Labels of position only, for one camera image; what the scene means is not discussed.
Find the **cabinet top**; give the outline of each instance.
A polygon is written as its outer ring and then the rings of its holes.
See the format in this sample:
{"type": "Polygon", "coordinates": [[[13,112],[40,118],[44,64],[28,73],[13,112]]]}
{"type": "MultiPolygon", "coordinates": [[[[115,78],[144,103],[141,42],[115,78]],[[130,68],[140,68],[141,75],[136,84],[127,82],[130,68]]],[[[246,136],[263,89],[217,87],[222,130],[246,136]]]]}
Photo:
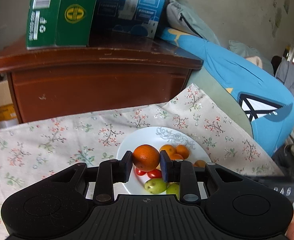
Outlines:
{"type": "Polygon", "coordinates": [[[88,47],[27,50],[25,37],[0,52],[0,72],[79,64],[136,64],[200,69],[203,60],[166,41],[124,33],[92,33],[88,47]]]}

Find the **wooden cabinet panel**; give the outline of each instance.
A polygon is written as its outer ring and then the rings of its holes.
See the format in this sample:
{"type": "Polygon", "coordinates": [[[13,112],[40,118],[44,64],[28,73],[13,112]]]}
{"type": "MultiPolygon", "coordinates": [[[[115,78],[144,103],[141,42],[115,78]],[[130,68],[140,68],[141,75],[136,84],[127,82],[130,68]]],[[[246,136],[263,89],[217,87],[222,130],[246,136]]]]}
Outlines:
{"type": "Polygon", "coordinates": [[[188,69],[79,65],[12,73],[22,122],[162,103],[177,95],[188,69]]]}

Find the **blue box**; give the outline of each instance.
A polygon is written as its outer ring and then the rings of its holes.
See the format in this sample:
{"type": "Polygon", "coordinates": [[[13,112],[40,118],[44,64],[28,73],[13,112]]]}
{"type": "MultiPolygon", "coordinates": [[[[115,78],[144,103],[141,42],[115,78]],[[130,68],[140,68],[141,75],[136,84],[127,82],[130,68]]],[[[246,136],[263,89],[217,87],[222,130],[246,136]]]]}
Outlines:
{"type": "Polygon", "coordinates": [[[92,28],[154,38],[165,0],[97,0],[92,28]]]}

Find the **green fruit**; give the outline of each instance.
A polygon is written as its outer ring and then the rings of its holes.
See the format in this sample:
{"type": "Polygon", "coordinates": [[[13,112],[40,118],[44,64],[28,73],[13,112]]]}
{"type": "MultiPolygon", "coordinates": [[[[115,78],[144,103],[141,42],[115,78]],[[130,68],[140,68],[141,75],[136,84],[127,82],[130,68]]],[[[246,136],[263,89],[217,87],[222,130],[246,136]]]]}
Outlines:
{"type": "Polygon", "coordinates": [[[176,194],[177,199],[179,199],[179,184],[178,183],[173,183],[171,184],[167,190],[166,194],[176,194]]]}
{"type": "Polygon", "coordinates": [[[150,179],[145,183],[145,190],[151,194],[159,194],[166,190],[167,184],[163,179],[150,179]]]}

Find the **black ribbed surface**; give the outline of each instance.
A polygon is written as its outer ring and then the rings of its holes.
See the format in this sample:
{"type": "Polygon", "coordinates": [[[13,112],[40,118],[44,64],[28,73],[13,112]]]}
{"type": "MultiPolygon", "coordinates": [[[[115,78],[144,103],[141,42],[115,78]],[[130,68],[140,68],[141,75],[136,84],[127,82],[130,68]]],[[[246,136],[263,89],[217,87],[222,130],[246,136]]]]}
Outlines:
{"type": "MultiPolygon", "coordinates": [[[[180,204],[172,195],[120,195],[94,209],[74,232],[55,240],[236,240],[218,231],[196,206],[180,204]]],[[[283,235],[270,239],[287,240],[283,235]]]]}

